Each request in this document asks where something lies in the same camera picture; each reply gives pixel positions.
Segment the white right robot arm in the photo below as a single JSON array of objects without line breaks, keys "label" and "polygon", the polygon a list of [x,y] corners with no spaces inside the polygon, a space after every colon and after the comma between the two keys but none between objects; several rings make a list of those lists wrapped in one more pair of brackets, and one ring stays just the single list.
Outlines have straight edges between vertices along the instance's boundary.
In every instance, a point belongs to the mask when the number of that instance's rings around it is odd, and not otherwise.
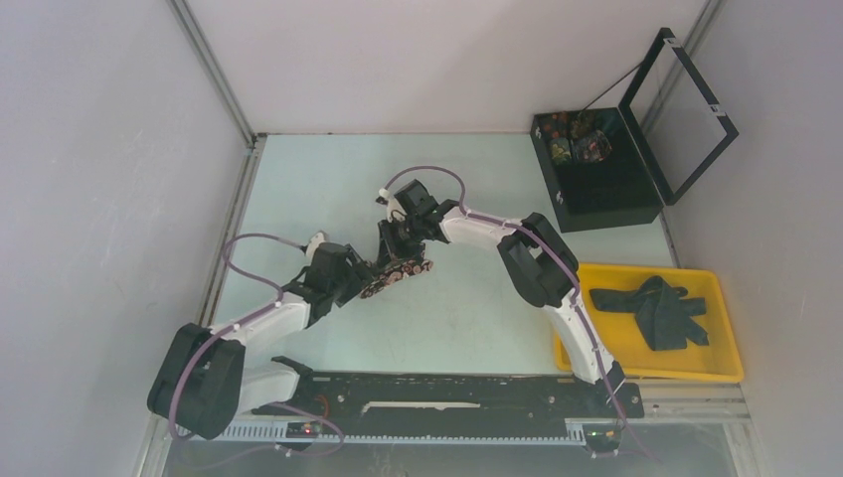
[{"label": "white right robot arm", "polygon": [[387,216],[378,224],[381,277],[372,292],[429,270],[424,253],[430,241],[496,252],[519,296],[548,314],[575,377],[583,382],[578,389],[582,409],[603,415],[616,405],[625,374],[586,311],[577,259],[543,215],[511,220],[474,212],[458,201],[440,203],[418,180],[396,193],[381,189],[377,201]]}]

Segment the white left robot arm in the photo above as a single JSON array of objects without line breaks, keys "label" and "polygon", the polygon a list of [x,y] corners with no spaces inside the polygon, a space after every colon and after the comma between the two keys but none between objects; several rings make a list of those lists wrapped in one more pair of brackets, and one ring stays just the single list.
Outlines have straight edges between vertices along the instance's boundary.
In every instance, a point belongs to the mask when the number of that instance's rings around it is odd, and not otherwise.
[{"label": "white left robot arm", "polygon": [[270,350],[359,296],[373,273],[349,244],[311,245],[306,256],[293,279],[272,285],[273,297],[259,309],[228,323],[177,330],[146,400],[174,435],[216,438],[237,415],[272,401],[290,413],[310,409],[313,385]]}]

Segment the floral rose pattern tie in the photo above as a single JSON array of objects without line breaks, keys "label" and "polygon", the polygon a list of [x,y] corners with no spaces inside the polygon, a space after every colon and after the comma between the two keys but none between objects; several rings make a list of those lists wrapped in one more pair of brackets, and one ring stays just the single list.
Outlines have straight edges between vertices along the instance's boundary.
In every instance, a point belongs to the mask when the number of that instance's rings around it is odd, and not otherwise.
[{"label": "floral rose pattern tie", "polygon": [[430,272],[432,267],[433,262],[426,258],[391,263],[374,275],[373,280],[362,289],[359,297],[371,298],[399,281]]}]

